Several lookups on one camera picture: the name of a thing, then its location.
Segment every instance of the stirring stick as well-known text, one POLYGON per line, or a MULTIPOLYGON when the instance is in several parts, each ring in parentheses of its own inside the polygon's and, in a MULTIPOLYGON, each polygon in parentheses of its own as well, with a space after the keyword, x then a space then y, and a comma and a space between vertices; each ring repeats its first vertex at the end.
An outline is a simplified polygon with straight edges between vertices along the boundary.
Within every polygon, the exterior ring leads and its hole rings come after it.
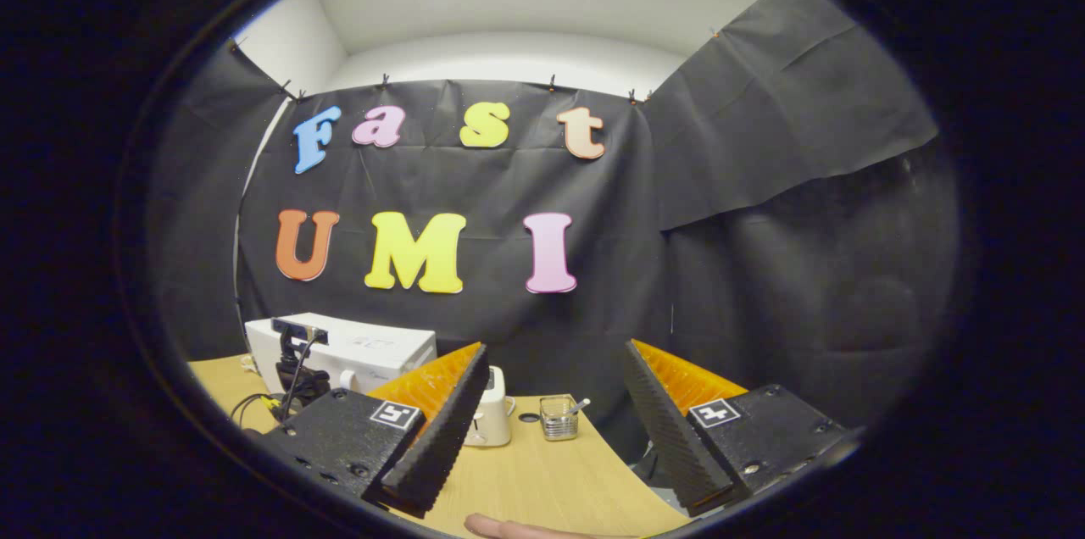
POLYGON ((572 408, 570 408, 569 412, 566 412, 566 414, 570 414, 570 415, 575 414, 575 413, 577 413, 577 412, 580 411, 580 408, 584 408, 588 403, 591 403, 591 400, 588 399, 588 397, 585 397, 584 400, 582 400, 579 403, 577 403, 576 406, 573 406, 572 408))

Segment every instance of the orange soft pad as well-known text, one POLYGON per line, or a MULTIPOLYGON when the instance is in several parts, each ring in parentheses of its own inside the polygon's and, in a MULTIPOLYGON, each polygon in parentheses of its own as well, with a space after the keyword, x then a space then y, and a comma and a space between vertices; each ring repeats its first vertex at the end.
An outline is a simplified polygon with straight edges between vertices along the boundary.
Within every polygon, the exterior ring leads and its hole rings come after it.
POLYGON ((443 355, 443 357, 426 362, 421 368, 380 385, 368 395, 378 399, 422 408, 422 412, 425 414, 425 424, 418 432, 418 437, 421 437, 430 427, 433 419, 437 416, 437 412, 445 407, 448 396, 452 394, 456 384, 463 377, 463 371, 474 358, 480 346, 482 346, 481 343, 473 343, 473 345, 443 355))
POLYGON ((652 369, 652 373, 666 388, 678 411, 685 416, 692 406, 742 395, 746 389, 727 378, 722 378, 704 368, 647 345, 633 341, 637 351, 652 369))

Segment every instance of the foam letter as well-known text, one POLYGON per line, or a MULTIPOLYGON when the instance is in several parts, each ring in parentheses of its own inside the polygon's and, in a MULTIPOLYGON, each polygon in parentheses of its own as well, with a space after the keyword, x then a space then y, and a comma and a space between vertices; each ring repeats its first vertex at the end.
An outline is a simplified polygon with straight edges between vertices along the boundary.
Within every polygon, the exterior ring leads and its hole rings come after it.
POLYGON ((505 103, 474 103, 463 113, 464 127, 460 142, 464 147, 497 147, 509 137, 509 127, 502 121, 511 115, 505 103))
POLYGON ((414 284, 414 277, 425 264, 425 273, 419 279, 419 288, 426 293, 460 293, 463 281, 456 277, 456 245, 468 219, 463 215, 434 215, 422 235, 414 241, 401 211, 380 211, 373 215, 376 244, 373 249, 373 269, 366 275, 366 285, 373 288, 392 288, 390 262, 404 288, 414 284))
POLYGON ((592 118, 591 111, 586 106, 577 106, 575 110, 565 111, 558 114, 558 121, 565 125, 565 149, 569 153, 585 161, 593 161, 602 156, 605 147, 601 142, 591 141, 591 129, 603 127, 601 118, 592 118))
POLYGON ((369 121, 360 123, 350 137, 360 145, 373 144, 378 147, 392 147, 399 141, 399 125, 403 125, 404 111, 399 106, 376 106, 366 113, 369 121))
POLYGON ((297 261, 297 231, 307 217, 305 211, 294 209, 279 214, 279 241, 275 246, 275 261, 283 277, 295 281, 312 281, 324 271, 332 227, 339 222, 337 211, 318 211, 312 216, 312 222, 317 223, 317 233, 312 238, 312 256, 303 264, 297 261))
POLYGON ((570 223, 573 218, 559 211, 540 211, 524 218, 535 252, 535 272, 527 280, 528 292, 565 293, 576 288, 576 278, 565 268, 565 229, 570 223))
POLYGON ((324 159, 321 145, 332 142, 332 123, 340 118, 343 112, 337 106, 321 111, 317 117, 305 119, 294 129, 297 138, 297 165, 294 175, 302 175, 324 159))

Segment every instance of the white box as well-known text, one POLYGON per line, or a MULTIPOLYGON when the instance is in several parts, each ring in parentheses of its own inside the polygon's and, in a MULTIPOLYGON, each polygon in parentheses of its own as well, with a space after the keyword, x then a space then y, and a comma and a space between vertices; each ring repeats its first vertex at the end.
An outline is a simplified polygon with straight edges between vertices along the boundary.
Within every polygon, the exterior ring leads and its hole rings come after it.
MULTIPOLYGON (((277 316, 277 319, 328 332, 327 345, 314 343, 305 365, 326 370, 332 388, 369 393, 437 358, 436 335, 430 331, 371 325, 311 312, 277 316)), ((250 320, 245 323, 245 337, 268 393, 282 393, 275 369, 282 355, 280 334, 271 330, 271 319, 250 320)), ((304 345, 305 341, 294 338, 294 343, 304 345)))

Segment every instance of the table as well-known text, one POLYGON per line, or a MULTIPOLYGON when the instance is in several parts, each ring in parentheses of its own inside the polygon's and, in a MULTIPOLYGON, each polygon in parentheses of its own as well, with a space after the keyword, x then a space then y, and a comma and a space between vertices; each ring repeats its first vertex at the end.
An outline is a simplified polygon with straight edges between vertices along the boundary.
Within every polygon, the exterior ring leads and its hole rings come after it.
MULTIPOLYGON (((190 367, 228 413, 242 397, 267 393, 259 376, 242 369, 241 355, 190 362, 190 367)), ((516 420, 522 412, 538 412, 539 396, 514 397, 512 440, 507 446, 463 447, 424 519, 393 513, 471 539, 477 537, 463 528, 463 519, 475 512, 591 535, 643 537, 689 523, 629 471, 585 412, 580 413, 576 439, 547 441, 538 423, 516 420)), ((248 407, 245 427, 267 432, 275 426, 267 408, 259 402, 248 407)))

